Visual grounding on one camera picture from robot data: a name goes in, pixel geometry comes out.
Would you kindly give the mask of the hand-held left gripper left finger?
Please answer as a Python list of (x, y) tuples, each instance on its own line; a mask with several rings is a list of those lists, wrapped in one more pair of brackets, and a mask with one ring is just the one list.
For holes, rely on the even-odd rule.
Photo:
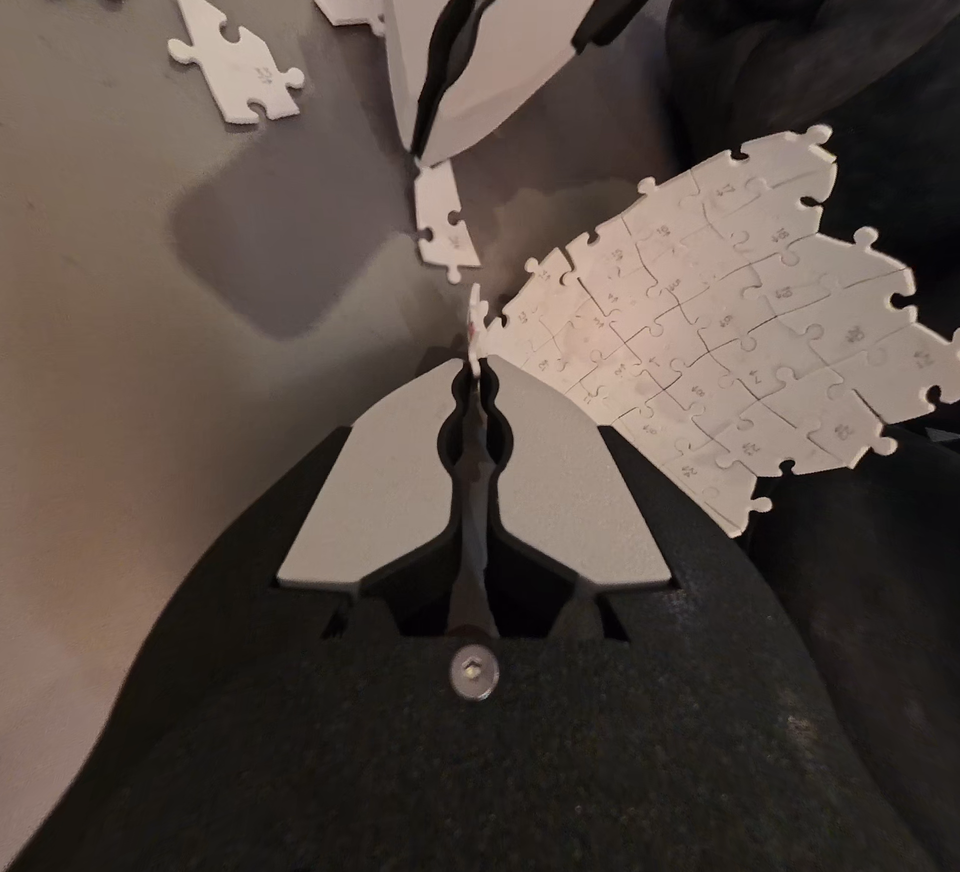
[(460, 569), (454, 468), (473, 376), (451, 358), (357, 419), (276, 575), (286, 588), (445, 594)]

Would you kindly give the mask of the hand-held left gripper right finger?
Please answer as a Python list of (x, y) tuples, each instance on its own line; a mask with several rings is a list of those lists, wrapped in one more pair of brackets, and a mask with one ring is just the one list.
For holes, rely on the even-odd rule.
[(505, 358), (483, 363), (493, 525), (566, 583), (660, 588), (671, 571), (601, 436), (570, 398)]

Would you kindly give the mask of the white jigsaw puzzle piece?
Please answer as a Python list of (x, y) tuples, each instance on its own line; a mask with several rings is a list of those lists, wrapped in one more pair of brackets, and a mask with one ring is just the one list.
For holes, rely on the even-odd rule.
[(458, 285), (462, 269), (481, 266), (466, 222), (450, 160), (422, 165), (414, 180), (414, 217), (422, 262), (442, 268), (448, 283)]

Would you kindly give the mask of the partly built puzzle ball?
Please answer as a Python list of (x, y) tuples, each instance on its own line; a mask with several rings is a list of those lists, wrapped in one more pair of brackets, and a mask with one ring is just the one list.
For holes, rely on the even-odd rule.
[(959, 398), (958, 333), (894, 297), (912, 271), (819, 231), (837, 165), (827, 125), (746, 142), (542, 260), (500, 316), (471, 287), (471, 361), (496, 354), (609, 425), (731, 537), (761, 477), (888, 455), (890, 425)]

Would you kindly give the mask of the person's right forearm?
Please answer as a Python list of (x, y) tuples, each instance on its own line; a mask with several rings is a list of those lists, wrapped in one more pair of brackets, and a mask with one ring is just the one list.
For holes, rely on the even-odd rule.
[(946, 145), (959, 0), (672, 0), (670, 83), (696, 158), (829, 123)]

